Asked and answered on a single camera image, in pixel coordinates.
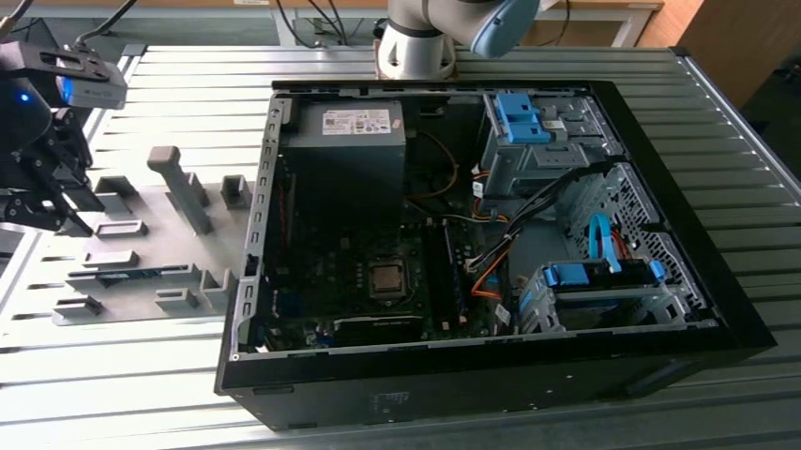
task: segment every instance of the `aluminum extrusion table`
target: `aluminum extrusion table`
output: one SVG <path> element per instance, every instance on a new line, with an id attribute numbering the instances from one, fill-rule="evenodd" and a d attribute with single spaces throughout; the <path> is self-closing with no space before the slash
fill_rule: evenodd
<path id="1" fill-rule="evenodd" d="M 126 173 L 140 186 L 160 182 L 131 162 L 164 143 L 182 148 L 182 162 L 202 179 L 239 173 L 253 179 L 271 81 L 373 78 L 367 48 L 143 50 L 128 48 L 120 62 L 126 110 L 94 114 L 86 128 L 92 176 Z M 617 82 L 779 347 L 632 402 L 277 434 L 211 391 L 222 316 L 52 324 L 48 279 L 63 278 L 70 265 L 58 259 L 63 245 L 32 232 L 0 285 L 0 292 L 10 288 L 0 296 L 4 448 L 801 446 L 801 189 L 697 65 L 669 51 L 640 49 L 520 50 L 501 61 L 467 52 L 459 57 L 463 78 Z"/>

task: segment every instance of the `gray block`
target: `gray block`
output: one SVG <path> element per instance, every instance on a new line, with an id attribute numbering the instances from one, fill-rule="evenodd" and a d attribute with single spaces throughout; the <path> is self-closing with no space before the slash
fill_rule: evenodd
<path id="1" fill-rule="evenodd" d="M 198 308 L 199 302 L 190 289 L 159 289 L 155 292 L 155 303 L 164 312 L 183 312 Z"/>
<path id="2" fill-rule="evenodd" d="M 104 192 L 95 195 L 98 196 L 100 203 L 106 206 L 106 214 L 110 216 L 115 214 L 131 214 L 131 209 L 126 205 L 126 201 L 123 200 L 123 196 L 120 194 L 116 192 Z"/>
<path id="3" fill-rule="evenodd" d="M 223 177 L 220 195 L 227 209 L 251 208 L 251 187 L 243 175 L 226 175 Z"/>
<path id="4" fill-rule="evenodd" d="M 91 296 L 79 295 L 56 301 L 52 311 L 66 319 L 88 318 L 100 314 L 103 305 Z"/>
<path id="5" fill-rule="evenodd" d="M 211 277 L 211 272 L 208 270 L 203 271 L 200 295 L 210 301 L 215 311 L 224 312 L 228 309 L 228 303 L 237 295 L 237 282 L 237 277 L 230 269 L 226 269 L 222 286 Z"/>
<path id="6" fill-rule="evenodd" d="M 203 202 L 198 199 L 196 186 L 199 185 L 199 182 L 196 181 L 196 178 L 191 177 L 188 179 L 184 175 L 179 161 L 180 150 L 178 150 L 178 147 L 152 147 L 150 150 L 150 169 L 162 174 L 164 183 L 172 194 L 171 200 L 174 204 L 178 205 L 178 209 L 184 213 L 191 228 L 198 234 L 207 234 L 211 231 L 211 221 L 203 210 Z"/>
<path id="7" fill-rule="evenodd" d="M 210 196 L 206 193 L 206 188 L 195 172 L 187 172 L 187 183 L 190 184 L 191 192 L 195 194 L 195 198 L 200 202 L 200 206 L 210 205 Z"/>
<path id="8" fill-rule="evenodd" d="M 84 255 L 82 265 L 98 267 L 99 269 L 135 267 L 139 263 L 139 255 L 134 250 L 95 252 Z"/>
<path id="9" fill-rule="evenodd" d="M 103 284 L 103 281 L 100 281 L 95 275 L 86 277 L 68 277 L 64 282 L 70 284 L 79 292 L 92 289 L 106 289 L 106 284 Z"/>
<path id="10" fill-rule="evenodd" d="M 55 233 L 56 236 L 67 236 L 67 237 L 90 237 L 87 236 L 87 231 L 84 228 L 78 225 L 70 218 L 67 222 L 62 226 L 62 230 Z"/>
<path id="11" fill-rule="evenodd" d="M 148 226 L 142 220 L 116 220 L 100 222 L 95 226 L 98 239 L 115 239 L 120 237 L 138 237 L 148 234 Z"/>
<path id="12" fill-rule="evenodd" d="M 195 264 L 190 264 L 187 270 L 170 270 L 162 272 L 162 279 L 170 283 L 187 283 L 194 285 L 200 281 L 203 274 Z"/>
<path id="13" fill-rule="evenodd" d="M 120 197 L 131 197 L 138 194 L 136 188 L 124 175 L 102 176 L 95 185 L 95 194 L 115 193 Z"/>

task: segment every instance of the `black cable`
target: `black cable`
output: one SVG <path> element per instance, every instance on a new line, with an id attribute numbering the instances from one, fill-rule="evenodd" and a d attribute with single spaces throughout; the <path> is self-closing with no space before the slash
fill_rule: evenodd
<path id="1" fill-rule="evenodd" d="M 20 22 L 20 19 L 23 19 L 23 16 L 28 12 L 28 9 L 31 8 L 32 4 L 34 4 L 34 0 L 23 0 L 20 2 L 20 4 L 16 6 L 16 9 L 14 10 L 12 14 L 10 15 L 10 19 L 12 19 L 15 23 Z"/>
<path id="2" fill-rule="evenodd" d="M 510 277 L 510 259 L 505 258 L 495 267 L 495 276 L 498 277 L 498 291 L 501 293 L 501 306 L 510 313 L 510 323 L 501 328 L 502 336 L 514 334 L 514 326 L 517 325 L 517 307 L 512 296 L 512 277 Z"/>
<path id="3" fill-rule="evenodd" d="M 28 30 L 32 26 L 35 26 L 40 22 L 42 22 L 40 18 L 31 19 L 30 22 L 28 22 L 28 24 L 26 26 L 20 26 L 15 30 L 11 30 L 11 32 L 12 33 L 19 33 L 20 31 L 26 31 L 26 30 Z"/>
<path id="4" fill-rule="evenodd" d="M 335 35 L 331 31 L 325 30 L 323 28 L 321 28 L 318 26 L 318 24 L 314 23 L 313 19 L 305 19 L 305 20 L 314 27 L 315 33 L 319 33 L 321 35 L 325 35 L 325 36 L 339 36 L 339 34 Z M 359 23 L 355 25 L 355 28 L 353 29 L 353 31 L 349 34 L 349 39 L 351 39 L 355 36 L 355 34 L 359 32 L 359 29 L 362 28 L 362 24 L 363 23 L 365 23 L 365 19 L 359 19 Z"/>
<path id="5" fill-rule="evenodd" d="M 566 16 L 565 16 L 565 21 L 562 22 L 562 31 L 560 32 L 560 36 L 556 37 L 554 39 L 544 42 L 542 44 L 537 44 L 537 47 L 544 47 L 550 44 L 557 46 L 562 42 L 565 33 L 568 33 L 568 27 L 572 24 L 572 0 L 565 0 L 565 11 L 566 11 Z"/>
<path id="6" fill-rule="evenodd" d="M 524 205 L 518 208 L 514 216 L 510 219 L 510 223 L 508 223 L 504 229 L 501 239 L 498 239 L 498 242 L 494 244 L 490 250 L 485 251 L 475 257 L 475 259 L 470 262 L 470 267 L 478 267 L 489 258 L 491 258 L 493 255 L 499 253 L 508 246 L 512 245 L 512 242 L 514 242 L 514 239 L 517 239 L 517 236 L 524 231 L 525 222 L 553 206 L 558 200 L 557 194 L 573 181 L 594 173 L 608 172 L 613 164 L 613 160 L 596 162 L 588 167 L 573 169 L 560 178 L 548 183 L 546 186 L 542 187 L 524 202 Z"/>
<path id="7" fill-rule="evenodd" d="M 136 0 L 127 0 L 123 6 L 119 9 L 116 9 L 114 15 L 108 17 L 103 23 L 100 23 L 100 26 L 98 26 L 94 30 L 90 30 L 87 33 L 75 38 L 75 45 L 83 45 L 87 43 L 88 39 L 96 38 L 98 36 L 107 33 L 114 27 L 114 24 L 119 22 L 128 10 L 134 7 L 134 5 L 136 5 Z"/>
<path id="8" fill-rule="evenodd" d="M 359 19 L 359 23 L 355 25 L 353 32 L 349 34 L 349 38 L 353 38 L 355 34 L 359 32 L 359 28 L 362 28 L 362 23 L 365 23 L 365 18 Z"/>
<path id="9" fill-rule="evenodd" d="M 310 5 L 314 7 L 314 9 L 317 9 L 317 12 L 319 12 L 321 16 L 323 16 L 323 19 L 326 19 L 326 22 L 329 23 L 330 27 L 334 29 L 334 33 L 337 33 L 337 36 L 339 36 L 339 38 L 342 39 L 342 43 L 346 43 L 349 41 L 349 38 L 345 35 L 345 30 L 339 30 L 339 28 L 337 28 L 337 23 L 331 20 L 331 17 L 329 17 L 329 14 L 326 14 L 326 11 L 323 11 L 323 9 L 317 5 L 317 3 L 314 2 L 314 0 L 309 0 Z"/>
<path id="10" fill-rule="evenodd" d="M 334 4 L 334 0 L 329 0 L 329 4 L 330 4 L 330 8 L 334 11 L 334 17 L 337 18 L 337 21 L 339 22 L 339 30 L 342 32 L 342 36 L 346 40 L 345 44 L 349 45 L 349 37 L 346 36 L 346 25 L 342 23 L 342 17 L 339 17 L 339 10 L 337 9 L 337 5 Z"/>
<path id="11" fill-rule="evenodd" d="M 303 45 L 303 46 L 305 46 L 307 49 L 317 49 L 317 47 L 315 47 L 315 46 L 310 45 L 310 44 L 307 43 L 307 41 L 306 41 L 306 40 L 303 40 L 303 39 L 302 39 L 302 38 L 298 36 L 298 33 L 295 32 L 295 29 L 294 29 L 294 28 L 293 28 L 293 26 L 291 26 L 290 19 L 287 19 L 287 11 L 285 11 L 285 6 L 281 4 L 281 0 L 275 0 L 275 5 L 278 5 L 278 11 L 281 12 L 281 17 L 282 17 L 282 19 L 285 20 L 285 24 L 286 24 L 287 28 L 290 29 L 290 33 L 291 33 L 291 35 L 295 37 L 295 40 L 297 40 L 298 42 L 301 42 L 301 45 Z"/>
<path id="12" fill-rule="evenodd" d="M 334 36 L 334 33 L 333 33 L 331 31 L 329 31 L 329 30 L 325 30 L 323 28 L 321 28 L 321 27 L 318 26 L 318 24 L 317 24 L 317 23 L 314 23 L 314 20 L 313 20 L 313 19 L 305 19 L 305 21 L 306 21 L 306 22 L 309 22 L 309 23 L 310 23 L 310 25 L 314 27 L 314 33 L 315 33 L 315 34 L 321 34 L 321 35 L 326 35 L 326 36 Z"/>

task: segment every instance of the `wire bundle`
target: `wire bundle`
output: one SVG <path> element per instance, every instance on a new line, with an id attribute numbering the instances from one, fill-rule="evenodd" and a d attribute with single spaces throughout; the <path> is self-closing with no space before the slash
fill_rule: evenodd
<path id="1" fill-rule="evenodd" d="M 346 35 L 346 25 L 342 23 L 342 17 L 339 17 L 339 10 L 337 9 L 334 0 L 329 0 L 329 4 L 330 4 L 331 10 L 334 11 L 334 19 L 337 20 L 337 22 L 334 22 L 334 20 L 329 16 L 329 14 L 326 14 L 326 11 L 323 11 L 323 9 L 317 5 L 314 0 L 309 0 L 309 1 L 310 1 L 311 6 L 314 7 L 314 9 L 317 9 L 317 12 L 319 12 L 321 16 L 323 16 L 323 19 L 326 20 L 326 22 L 330 24 L 331 28 L 334 29 L 334 32 L 337 33 L 337 36 L 339 36 L 343 45 L 349 45 L 349 36 Z M 298 36 L 298 32 L 297 32 L 294 26 L 291 26 L 290 18 L 287 17 L 287 11 L 285 10 L 285 6 L 281 3 L 281 0 L 275 0 L 275 5 L 278 6 L 278 11 L 281 12 L 281 17 L 282 17 L 282 20 L 285 21 L 285 25 L 290 29 L 290 33 L 295 37 L 295 40 L 307 49 L 317 49 L 315 45 L 310 45 L 309 42 Z"/>
<path id="2" fill-rule="evenodd" d="M 489 265 L 487 269 L 485 269 L 481 277 L 473 285 L 473 289 L 470 290 L 473 295 L 485 296 L 493 299 L 501 299 L 501 294 L 495 292 L 482 291 L 481 285 L 487 280 L 487 277 L 498 267 L 501 261 L 504 261 L 504 259 L 509 256 L 512 251 L 512 243 L 524 231 L 524 225 L 532 218 L 534 218 L 540 213 L 542 213 L 546 209 L 549 209 L 553 206 L 553 204 L 557 201 L 558 193 L 562 191 L 564 188 L 568 187 L 568 185 L 573 181 L 590 174 L 604 173 L 610 168 L 612 163 L 606 161 L 594 163 L 586 168 L 573 169 L 560 178 L 548 183 L 545 187 L 542 187 L 537 191 L 537 193 L 534 193 L 534 195 L 529 197 L 529 199 L 524 202 L 514 215 L 512 216 L 512 219 L 504 229 L 501 239 L 498 239 L 498 241 L 487 251 L 481 253 L 467 263 L 469 270 L 474 271 L 478 269 L 478 267 L 481 267 L 481 265 L 485 262 L 487 262 L 494 257 L 494 261 Z"/>

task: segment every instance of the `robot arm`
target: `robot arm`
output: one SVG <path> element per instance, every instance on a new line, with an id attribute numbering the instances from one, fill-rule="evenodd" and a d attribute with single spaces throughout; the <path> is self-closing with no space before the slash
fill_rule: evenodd
<path id="1" fill-rule="evenodd" d="M 76 210 L 104 205 L 91 190 L 91 152 L 70 106 L 119 109 L 126 90 L 119 69 L 90 49 L 0 44 L 0 222 L 91 235 Z"/>
<path id="2" fill-rule="evenodd" d="M 386 78 L 451 75 L 449 38 L 487 58 L 504 56 L 525 36 L 540 0 L 390 0 L 390 23 L 379 47 Z"/>

